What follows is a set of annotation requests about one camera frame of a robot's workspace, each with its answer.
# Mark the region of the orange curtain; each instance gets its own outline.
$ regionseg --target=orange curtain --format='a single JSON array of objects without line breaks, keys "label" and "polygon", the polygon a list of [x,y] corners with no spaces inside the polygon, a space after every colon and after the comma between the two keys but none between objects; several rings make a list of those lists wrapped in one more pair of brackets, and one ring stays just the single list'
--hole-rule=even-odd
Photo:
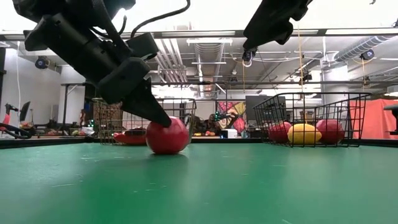
[{"label": "orange curtain", "polygon": [[[365,111],[363,108],[359,112],[351,110],[351,119],[355,130],[359,129],[360,122],[358,119],[360,115],[364,114],[362,139],[398,139],[398,136],[390,135],[389,131],[396,130],[396,119],[391,111],[384,111],[384,107],[388,105],[396,105],[398,101],[395,100],[369,100],[366,102]],[[358,106],[358,102],[350,101],[350,107]],[[359,133],[354,133],[354,138],[359,138]]]}]

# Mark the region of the table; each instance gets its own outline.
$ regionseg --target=table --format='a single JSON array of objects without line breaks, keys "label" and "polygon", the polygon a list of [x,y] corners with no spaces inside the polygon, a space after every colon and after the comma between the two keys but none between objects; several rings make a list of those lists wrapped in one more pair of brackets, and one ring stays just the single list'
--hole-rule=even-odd
[{"label": "table", "polygon": [[2,223],[398,223],[398,150],[97,143],[0,150]]}]

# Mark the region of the security camera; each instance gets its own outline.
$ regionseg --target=security camera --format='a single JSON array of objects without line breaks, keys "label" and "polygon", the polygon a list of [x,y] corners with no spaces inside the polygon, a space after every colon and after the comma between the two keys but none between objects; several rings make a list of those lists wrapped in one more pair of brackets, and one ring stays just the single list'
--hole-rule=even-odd
[{"label": "security camera", "polygon": [[371,60],[371,59],[374,58],[374,51],[373,51],[372,49],[371,49],[371,50],[368,50],[368,51],[362,53],[362,54],[359,56],[359,58],[360,58],[360,59],[363,59],[363,60]]},{"label": "security camera", "polygon": [[35,66],[38,69],[46,69],[50,65],[50,60],[46,56],[39,56],[36,60]]}]

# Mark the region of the wall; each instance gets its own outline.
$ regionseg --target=wall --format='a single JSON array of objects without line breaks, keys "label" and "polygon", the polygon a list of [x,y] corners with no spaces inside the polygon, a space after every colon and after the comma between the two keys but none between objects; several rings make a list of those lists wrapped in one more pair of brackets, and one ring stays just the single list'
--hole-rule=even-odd
[{"label": "wall", "polygon": [[209,102],[197,102],[197,110],[195,115],[201,119],[208,119],[210,114],[216,112],[216,103],[214,101]]},{"label": "wall", "polygon": [[[61,83],[83,83],[86,79],[77,73],[71,66],[62,67]],[[65,87],[61,86],[59,90],[59,110],[58,110],[58,122],[63,121],[63,105],[65,102]],[[85,104],[85,87],[77,86],[69,95],[67,100],[67,117],[66,123],[72,124],[73,122],[79,123],[80,111],[84,108]]]},{"label": "wall", "polygon": [[[60,97],[61,76],[52,70],[39,70],[35,65],[23,58],[18,59],[19,83],[21,86],[21,107],[27,101],[31,101],[30,109],[33,109],[33,120],[36,124],[48,123],[51,117],[51,106],[57,105]],[[7,49],[2,86],[2,97],[0,117],[4,117],[9,103],[18,107],[18,86],[17,86],[17,51]],[[27,114],[26,120],[30,121],[31,113]],[[12,113],[10,125],[18,126],[16,113]]]}]

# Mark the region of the colorful mural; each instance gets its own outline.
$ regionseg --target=colorful mural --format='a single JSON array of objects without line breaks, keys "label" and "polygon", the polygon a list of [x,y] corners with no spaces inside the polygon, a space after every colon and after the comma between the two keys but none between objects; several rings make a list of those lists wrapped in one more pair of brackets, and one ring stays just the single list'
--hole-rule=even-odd
[{"label": "colorful mural", "polygon": [[[218,102],[217,111],[220,113],[235,113],[238,114],[239,118],[235,121],[232,128],[236,129],[238,133],[242,133],[246,127],[246,103],[244,101],[229,101],[228,104],[226,102]],[[229,125],[231,118],[222,119],[218,123],[221,128],[225,128]]]}]

